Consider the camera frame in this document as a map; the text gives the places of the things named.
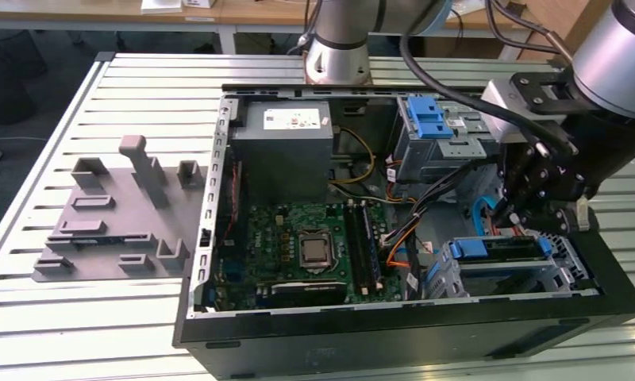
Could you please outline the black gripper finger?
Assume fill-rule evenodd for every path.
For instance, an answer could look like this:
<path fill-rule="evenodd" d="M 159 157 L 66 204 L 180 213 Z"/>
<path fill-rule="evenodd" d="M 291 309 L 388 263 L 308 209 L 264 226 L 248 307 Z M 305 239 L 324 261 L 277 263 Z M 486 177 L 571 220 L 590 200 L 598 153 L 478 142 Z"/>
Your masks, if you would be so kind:
<path fill-rule="evenodd" d="M 510 203 L 519 224 L 540 233 L 570 233 L 578 227 L 576 203 L 547 198 L 528 198 Z"/>
<path fill-rule="evenodd" d="M 498 169 L 502 173 L 502 198 L 496 204 L 496 225 L 512 226 L 511 215 L 519 222 L 526 205 L 548 178 L 546 158 L 527 143 L 502 144 Z"/>

